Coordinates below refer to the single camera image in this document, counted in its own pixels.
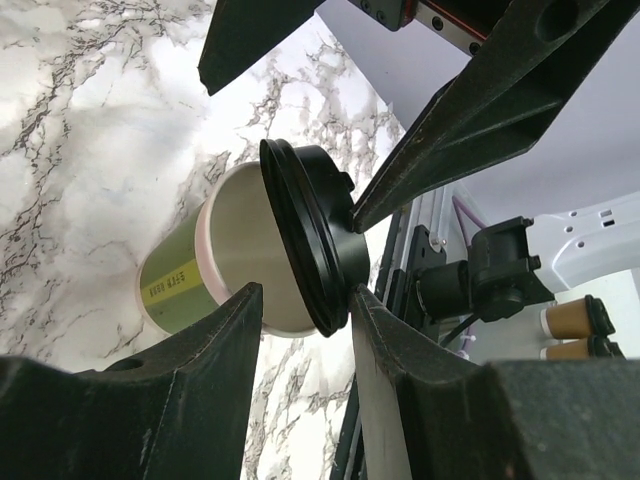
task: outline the black plastic lid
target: black plastic lid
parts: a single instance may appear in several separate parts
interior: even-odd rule
[[[613,357],[614,354],[611,350],[611,342],[606,337],[599,337],[597,335],[591,335],[587,339],[587,347],[589,349],[589,356],[591,357]]]
[[[350,229],[353,182],[317,146],[260,142],[260,166],[291,269],[325,337],[344,327],[352,288],[369,279],[364,235]]]
[[[622,350],[620,350],[620,345],[618,345],[617,342],[611,342],[609,344],[609,350],[611,350],[611,354],[614,357],[625,358],[624,354],[622,353]]]
[[[591,321],[591,327],[593,333],[601,337],[616,333],[616,329],[611,323],[607,308],[604,306],[604,302],[599,298],[593,298],[592,295],[584,297],[585,307],[587,309],[587,315]]]

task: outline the cable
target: cable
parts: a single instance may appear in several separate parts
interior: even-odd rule
[[[464,332],[467,328],[469,328],[479,319],[480,317],[478,317],[475,313],[469,315],[464,322],[460,323],[458,326],[456,326],[456,328],[454,328],[449,333],[447,333],[447,336],[444,337],[440,342],[440,346],[442,348],[447,347],[447,345],[453,342],[458,337],[458,335]]]
[[[457,196],[454,195],[451,198],[451,201],[453,202],[453,210],[455,211],[456,218],[458,219],[458,224],[460,225],[460,231],[462,232],[462,238],[464,240],[465,247],[468,247],[471,244],[471,239],[469,238],[469,235],[467,233],[467,228],[464,226],[464,220],[462,219],[461,212],[464,213],[467,216],[467,218],[471,220],[471,222],[473,222],[478,228],[481,228],[481,229],[486,228],[487,225],[482,220],[480,220],[480,218],[478,218],[478,216],[475,215],[471,211],[471,209],[467,207],[467,205],[465,205],[465,203],[462,200],[460,200]],[[469,346],[469,339],[474,338],[475,340],[475,337],[472,335],[471,328],[467,328],[464,333],[466,338],[462,342],[462,346],[460,347],[460,352],[464,353],[465,355],[468,355],[467,347]]]

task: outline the screw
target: screw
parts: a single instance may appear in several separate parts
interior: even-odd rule
[[[437,237],[433,237],[431,240],[429,240],[429,243],[434,247],[437,247],[438,245],[442,245],[444,247],[447,244],[447,240],[444,238],[440,240]]]
[[[431,25],[437,31],[440,31],[440,30],[442,30],[444,28],[444,22],[442,21],[442,19],[440,17],[433,17],[431,19]]]
[[[480,50],[480,44],[477,42],[472,42],[471,45],[469,45],[469,53],[471,55],[475,55],[476,53],[478,53],[478,51]]]

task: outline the green paper cup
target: green paper cup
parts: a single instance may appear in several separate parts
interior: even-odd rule
[[[263,286],[263,328],[303,337],[315,326],[280,238],[258,162],[222,175],[211,196],[151,252],[138,272],[144,317],[176,333],[249,282]]]

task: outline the marble surface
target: marble surface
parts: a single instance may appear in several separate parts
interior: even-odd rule
[[[213,98],[203,1],[0,0],[0,353],[102,369],[162,337],[135,272],[260,139],[319,144],[358,195],[403,133],[318,17]],[[387,222],[368,232],[376,271]],[[265,335],[243,478],[327,478],[350,329]]]

